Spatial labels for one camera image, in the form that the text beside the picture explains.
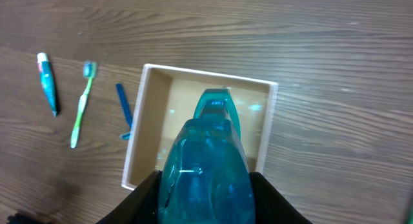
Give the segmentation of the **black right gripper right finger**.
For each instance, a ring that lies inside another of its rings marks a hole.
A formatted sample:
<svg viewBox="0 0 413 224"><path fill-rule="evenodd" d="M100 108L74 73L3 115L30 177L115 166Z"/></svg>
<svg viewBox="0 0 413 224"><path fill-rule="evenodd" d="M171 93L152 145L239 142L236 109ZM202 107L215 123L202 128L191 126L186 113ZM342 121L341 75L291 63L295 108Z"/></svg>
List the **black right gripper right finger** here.
<svg viewBox="0 0 413 224"><path fill-rule="evenodd" d="M250 173L257 224L312 224L259 172Z"/></svg>

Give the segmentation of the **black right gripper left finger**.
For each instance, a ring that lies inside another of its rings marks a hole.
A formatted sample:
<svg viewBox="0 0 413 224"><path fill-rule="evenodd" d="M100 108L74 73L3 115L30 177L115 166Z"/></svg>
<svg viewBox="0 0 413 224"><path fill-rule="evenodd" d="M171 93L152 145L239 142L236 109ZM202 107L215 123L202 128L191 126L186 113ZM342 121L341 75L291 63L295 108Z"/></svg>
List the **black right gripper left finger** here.
<svg viewBox="0 0 413 224"><path fill-rule="evenodd" d="M161 171L153 171L97 224L158 224L160 182Z"/></svg>

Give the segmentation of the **teal transparent bottle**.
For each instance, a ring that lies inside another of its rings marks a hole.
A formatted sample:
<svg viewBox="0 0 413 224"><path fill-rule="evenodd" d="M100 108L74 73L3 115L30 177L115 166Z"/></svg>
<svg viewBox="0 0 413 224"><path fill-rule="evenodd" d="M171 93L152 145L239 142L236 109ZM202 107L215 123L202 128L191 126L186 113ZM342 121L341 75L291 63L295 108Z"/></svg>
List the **teal transparent bottle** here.
<svg viewBox="0 0 413 224"><path fill-rule="evenodd" d="M206 89L177 135L158 195L160 223L254 223L240 123L229 90Z"/></svg>

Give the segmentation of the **blue disposable razor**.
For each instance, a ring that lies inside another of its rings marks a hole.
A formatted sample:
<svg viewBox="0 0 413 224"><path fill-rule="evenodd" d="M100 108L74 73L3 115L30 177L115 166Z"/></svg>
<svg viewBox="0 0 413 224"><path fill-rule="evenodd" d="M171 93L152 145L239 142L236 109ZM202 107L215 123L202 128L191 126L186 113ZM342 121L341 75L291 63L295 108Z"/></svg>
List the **blue disposable razor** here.
<svg viewBox="0 0 413 224"><path fill-rule="evenodd" d="M121 134L120 138L122 140L129 140L130 130L132 129L133 117L132 117L132 114L131 114L131 111L130 111L130 107L129 107L129 104L128 104L128 100L126 98L124 88L123 88L121 83L116 84L116 90L117 90L117 95L118 95L119 102L121 104L121 108L122 108L122 111L123 111L123 115L125 117L125 121L129 126L129 131L127 133Z"/></svg>

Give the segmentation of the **white square cardboard box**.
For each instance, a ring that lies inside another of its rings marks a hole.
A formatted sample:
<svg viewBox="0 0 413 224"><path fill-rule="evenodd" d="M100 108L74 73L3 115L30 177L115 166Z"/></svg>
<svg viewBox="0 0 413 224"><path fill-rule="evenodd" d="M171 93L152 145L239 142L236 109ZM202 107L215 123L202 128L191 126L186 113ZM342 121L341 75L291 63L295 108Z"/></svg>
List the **white square cardboard box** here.
<svg viewBox="0 0 413 224"><path fill-rule="evenodd" d="M251 172L263 172L276 109L273 81L145 64L136 99L121 185L134 190L163 170L170 150L187 137L233 141Z"/></svg>

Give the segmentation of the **green white toothbrush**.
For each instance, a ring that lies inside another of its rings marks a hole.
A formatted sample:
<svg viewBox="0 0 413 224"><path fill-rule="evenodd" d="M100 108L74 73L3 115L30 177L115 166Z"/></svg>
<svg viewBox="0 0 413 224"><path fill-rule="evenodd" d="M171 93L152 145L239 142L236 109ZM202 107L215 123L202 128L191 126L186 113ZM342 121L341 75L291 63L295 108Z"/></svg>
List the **green white toothbrush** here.
<svg viewBox="0 0 413 224"><path fill-rule="evenodd" d="M96 74L97 74L97 63L95 61L85 61L84 66L83 66L83 77L88 79L88 83L86 85L86 88L83 94L79 98L77 116L76 116L76 120L75 120L74 127L72 130L71 139L70 139L71 148L76 148L77 146L83 114L86 109L88 96L91 91L92 83L93 83L94 78L96 77Z"/></svg>

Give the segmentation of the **teal toothpaste tube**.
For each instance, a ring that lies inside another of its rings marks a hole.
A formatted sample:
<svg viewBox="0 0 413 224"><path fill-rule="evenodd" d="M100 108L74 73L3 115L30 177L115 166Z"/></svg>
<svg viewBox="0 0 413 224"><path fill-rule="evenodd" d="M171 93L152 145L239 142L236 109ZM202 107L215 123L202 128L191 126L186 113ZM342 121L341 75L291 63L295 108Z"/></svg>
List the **teal toothpaste tube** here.
<svg viewBox="0 0 413 224"><path fill-rule="evenodd" d="M56 117L58 111L54 76L52 73L52 65L46 53L40 52L37 54L37 66L39 70L41 86L47 98L48 104L50 105L52 113L54 117Z"/></svg>

